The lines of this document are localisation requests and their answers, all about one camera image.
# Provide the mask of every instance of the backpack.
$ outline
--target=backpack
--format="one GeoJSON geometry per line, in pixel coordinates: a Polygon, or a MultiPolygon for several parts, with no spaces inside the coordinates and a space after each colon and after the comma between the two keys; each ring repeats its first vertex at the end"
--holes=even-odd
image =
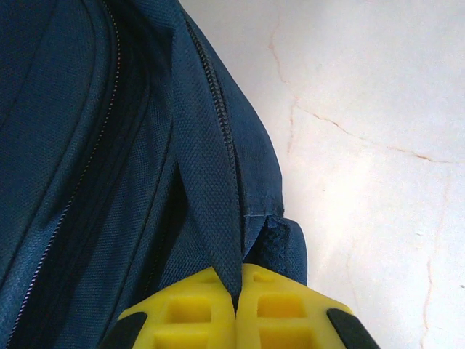
{"type": "Polygon", "coordinates": [[[0,95],[0,347],[95,348],[210,266],[236,305],[244,262],[306,284],[270,139],[177,0],[3,0],[0,95]]]}

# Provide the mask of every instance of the crack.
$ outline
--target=crack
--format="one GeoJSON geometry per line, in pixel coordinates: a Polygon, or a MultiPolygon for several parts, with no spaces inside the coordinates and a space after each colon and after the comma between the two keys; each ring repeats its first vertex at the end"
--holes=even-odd
{"type": "Polygon", "coordinates": [[[291,112],[289,114],[289,140],[288,140],[288,154],[292,150],[292,145],[294,143],[294,110],[298,106],[299,98],[295,97],[291,105],[291,112]]]}
{"type": "Polygon", "coordinates": [[[287,81],[285,78],[284,78],[284,74],[283,74],[283,69],[282,69],[282,66],[281,66],[281,61],[278,57],[278,53],[276,52],[276,47],[275,47],[275,36],[276,36],[276,33],[278,32],[278,29],[281,27],[281,15],[280,15],[280,9],[279,9],[279,6],[278,4],[276,3],[275,1],[275,7],[278,11],[278,20],[276,21],[276,25],[275,27],[273,28],[272,32],[271,32],[271,37],[270,37],[270,42],[268,44],[268,49],[271,51],[271,54],[273,55],[273,57],[275,58],[275,62],[276,62],[276,68],[278,69],[278,75],[279,75],[279,79],[284,83],[284,84],[288,84],[289,81],[287,81]]]}
{"type": "Polygon", "coordinates": [[[445,178],[445,187],[444,187],[444,196],[442,197],[442,209],[440,213],[439,223],[437,224],[437,229],[434,234],[434,245],[433,245],[433,252],[428,257],[428,262],[426,263],[426,269],[428,271],[428,292],[426,293],[426,298],[423,304],[423,326],[424,332],[420,339],[420,348],[424,349],[424,343],[426,337],[428,337],[430,325],[428,321],[428,310],[429,304],[431,303],[431,296],[434,288],[434,279],[432,273],[432,261],[434,256],[437,254],[437,250],[439,248],[439,237],[442,233],[444,228],[444,216],[445,210],[447,209],[448,202],[449,202],[449,189],[450,189],[450,171],[448,171],[447,176],[445,178]]]}
{"type": "Polygon", "coordinates": [[[343,133],[345,133],[346,135],[349,135],[350,137],[354,137],[354,138],[357,138],[358,140],[362,140],[363,142],[367,142],[367,143],[370,143],[371,145],[375,145],[376,147],[380,147],[380,148],[386,148],[390,151],[398,151],[400,153],[404,153],[404,154],[407,154],[409,156],[412,156],[414,158],[418,158],[418,159],[421,159],[421,160],[426,160],[428,162],[432,162],[432,163],[435,163],[435,164],[463,164],[462,161],[448,161],[448,160],[438,160],[438,159],[433,159],[429,156],[426,156],[426,155],[422,155],[422,154],[418,154],[414,151],[410,151],[408,149],[402,149],[402,148],[397,148],[397,147],[393,147],[391,145],[385,145],[385,144],[381,144],[381,143],[378,143],[378,142],[375,142],[373,140],[370,140],[368,138],[364,138],[364,137],[361,137],[361,136],[358,136],[358,135],[355,135],[349,131],[347,131],[344,127],[342,127],[340,124],[338,124],[337,122],[331,120],[331,119],[328,119],[328,118],[324,118],[322,116],[319,116],[315,113],[312,113],[310,111],[308,111],[307,109],[301,107],[299,104],[296,104],[295,105],[297,108],[299,108],[301,111],[304,111],[305,113],[308,113],[309,115],[317,118],[318,120],[321,120],[321,121],[325,121],[325,122],[328,122],[330,124],[333,124],[335,127],[337,127],[340,131],[342,131],[343,133]]]}

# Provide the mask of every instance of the zipper track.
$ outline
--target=zipper track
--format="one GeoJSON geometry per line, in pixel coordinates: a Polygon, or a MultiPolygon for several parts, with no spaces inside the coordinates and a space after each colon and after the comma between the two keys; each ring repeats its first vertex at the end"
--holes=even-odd
{"type": "Polygon", "coordinates": [[[232,170],[232,175],[234,177],[234,182],[237,183],[237,172],[236,172],[236,165],[235,165],[235,151],[234,151],[234,143],[233,143],[233,136],[231,134],[231,127],[230,121],[227,117],[225,102],[223,100],[222,91],[218,83],[217,74],[214,70],[213,64],[211,64],[210,57],[206,53],[205,46],[198,38],[197,34],[193,30],[189,20],[186,18],[185,20],[187,26],[187,32],[192,39],[195,49],[201,59],[203,70],[206,74],[206,80],[209,84],[209,89],[211,96],[213,97],[213,103],[215,107],[215,111],[218,115],[219,121],[219,128],[221,129],[221,133],[223,136],[223,140],[226,145],[228,160],[230,162],[230,168],[232,170]]]}
{"type": "Polygon", "coordinates": [[[52,235],[50,236],[50,240],[49,240],[47,246],[45,247],[44,253],[41,256],[41,259],[39,260],[39,263],[38,263],[36,269],[34,270],[33,277],[31,279],[31,282],[29,283],[29,287],[28,287],[28,289],[26,291],[26,294],[24,296],[23,303],[21,304],[21,307],[20,307],[20,311],[17,314],[17,317],[15,319],[15,323],[13,324],[13,327],[12,327],[12,331],[9,333],[6,349],[10,348],[13,337],[14,337],[15,332],[16,332],[16,330],[17,330],[17,328],[18,328],[18,326],[19,326],[19,324],[21,322],[21,318],[23,317],[23,314],[24,314],[24,311],[25,311],[26,306],[28,304],[28,301],[31,298],[31,293],[32,293],[32,291],[34,289],[37,278],[39,277],[39,273],[40,273],[40,271],[42,269],[42,266],[44,265],[44,262],[45,262],[48,254],[50,252],[50,249],[52,248],[52,245],[53,245],[55,239],[57,238],[57,234],[60,232],[60,229],[62,227],[62,224],[63,224],[64,220],[68,216],[69,210],[70,210],[71,206],[73,205],[73,202],[74,202],[74,200],[76,198],[76,195],[77,195],[77,193],[79,191],[79,188],[81,187],[82,181],[83,181],[83,179],[84,179],[84,177],[85,177],[85,175],[87,173],[87,170],[89,169],[90,164],[92,163],[95,152],[97,151],[97,149],[98,149],[98,147],[100,145],[100,142],[102,140],[102,136],[105,133],[105,129],[106,129],[108,120],[110,119],[110,115],[111,115],[111,112],[112,112],[112,109],[113,109],[113,104],[115,102],[116,90],[118,89],[118,80],[119,80],[120,71],[121,71],[121,43],[120,43],[120,36],[119,36],[119,32],[118,32],[118,26],[116,25],[115,18],[113,16],[112,12],[110,11],[110,9],[108,8],[108,5],[104,1],[102,1],[102,3],[103,3],[104,8],[107,10],[108,14],[110,15],[110,19],[111,19],[111,22],[113,24],[113,29],[114,29],[115,35],[116,35],[116,73],[115,73],[115,81],[114,81],[114,84],[113,84],[113,91],[112,91],[112,94],[111,94],[110,104],[108,106],[107,113],[105,114],[105,119],[104,119],[104,121],[102,123],[102,126],[100,127],[100,132],[98,134],[97,140],[96,140],[96,142],[94,144],[94,147],[92,149],[90,157],[86,162],[86,166],[84,167],[84,169],[83,169],[83,171],[81,173],[81,176],[79,177],[78,182],[76,183],[76,186],[74,187],[73,193],[71,194],[71,197],[68,200],[68,202],[67,202],[67,204],[66,204],[66,206],[65,206],[65,208],[64,208],[64,210],[63,210],[63,212],[62,212],[62,214],[61,214],[61,216],[60,216],[60,218],[58,220],[57,226],[55,227],[55,229],[53,230],[52,235]]]}
{"type": "MultiPolygon", "coordinates": [[[[187,19],[186,14],[185,14],[185,23],[187,27],[187,32],[189,33],[190,38],[192,39],[194,43],[195,50],[198,53],[198,56],[202,63],[203,70],[206,74],[207,83],[209,85],[210,93],[213,98],[215,112],[217,113],[217,116],[218,116],[219,128],[221,129],[223,141],[226,145],[230,170],[234,178],[234,183],[237,185],[238,180],[237,180],[237,172],[236,172],[236,165],[235,165],[236,159],[235,159],[233,136],[231,133],[230,122],[227,117],[227,111],[225,107],[225,102],[223,100],[222,90],[218,83],[217,74],[214,70],[213,64],[211,63],[210,57],[206,53],[205,46],[203,45],[203,43],[201,42],[201,40],[198,38],[197,34],[193,30],[193,27],[191,26],[189,20],[187,19]]],[[[157,252],[155,254],[155,260],[153,262],[152,269],[148,276],[147,283],[145,284],[142,298],[146,298],[148,296],[147,293],[148,293],[150,284],[153,280],[153,277],[155,275],[155,270],[157,268],[157,264],[159,260],[159,254],[161,253],[161,247],[163,246],[163,243],[165,240],[166,240],[166,233],[161,237],[161,243],[157,247],[157,252]]]]}

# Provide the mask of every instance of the yellow plastic object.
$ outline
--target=yellow plastic object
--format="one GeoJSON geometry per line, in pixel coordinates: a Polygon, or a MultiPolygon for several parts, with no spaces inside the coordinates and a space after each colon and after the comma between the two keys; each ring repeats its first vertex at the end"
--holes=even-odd
{"type": "Polygon", "coordinates": [[[345,349],[326,315],[348,307],[257,265],[243,266],[237,318],[208,268],[124,311],[147,314],[134,349],[345,349]]]}
{"type": "Polygon", "coordinates": [[[133,349],[233,349],[231,296],[213,268],[202,270],[125,310],[148,315],[133,349]]]}
{"type": "Polygon", "coordinates": [[[244,265],[237,348],[345,349],[326,311],[350,309],[257,265],[244,265]]]}

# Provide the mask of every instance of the white marble surface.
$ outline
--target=white marble surface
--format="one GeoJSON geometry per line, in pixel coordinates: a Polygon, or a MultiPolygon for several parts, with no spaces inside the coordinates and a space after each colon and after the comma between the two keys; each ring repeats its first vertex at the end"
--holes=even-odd
{"type": "Polygon", "coordinates": [[[308,284],[465,348],[465,2],[184,0],[263,120],[308,284]]]}

